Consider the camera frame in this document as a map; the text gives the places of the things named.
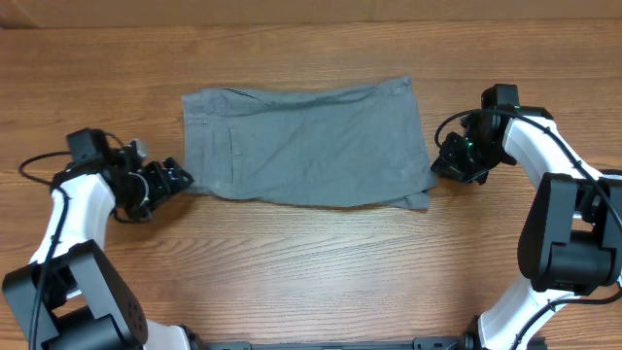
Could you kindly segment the grey shorts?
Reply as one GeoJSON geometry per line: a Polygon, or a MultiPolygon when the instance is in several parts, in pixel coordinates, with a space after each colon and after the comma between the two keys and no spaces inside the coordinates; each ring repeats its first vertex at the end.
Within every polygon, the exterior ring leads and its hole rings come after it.
{"type": "Polygon", "coordinates": [[[299,206],[431,206],[437,180],[410,77],[316,92],[183,97],[193,193],[299,206]]]}

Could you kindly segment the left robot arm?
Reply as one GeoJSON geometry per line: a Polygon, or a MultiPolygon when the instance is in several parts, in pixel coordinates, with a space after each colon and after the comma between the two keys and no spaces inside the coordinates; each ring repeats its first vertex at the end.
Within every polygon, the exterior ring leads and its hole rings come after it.
{"type": "Polygon", "coordinates": [[[104,253],[109,220],[146,224],[193,179],[174,158],[148,161],[139,140],[113,148],[112,137],[91,128],[68,135],[71,161],[46,183],[45,236],[4,277],[4,298],[31,349],[201,349],[188,327],[149,320],[104,253]]]}

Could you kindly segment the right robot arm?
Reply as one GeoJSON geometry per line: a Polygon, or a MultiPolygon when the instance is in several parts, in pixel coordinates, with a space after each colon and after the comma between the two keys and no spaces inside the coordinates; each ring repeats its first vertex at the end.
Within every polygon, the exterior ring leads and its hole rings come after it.
{"type": "Polygon", "coordinates": [[[584,162],[546,109],[520,104],[515,85],[485,89],[480,108],[454,118],[464,131],[434,141],[434,173],[483,185],[497,165],[519,165],[536,196],[519,237],[518,277],[453,346],[543,349],[536,334],[565,306],[621,298],[591,296],[621,283],[621,175],[584,162]]]}

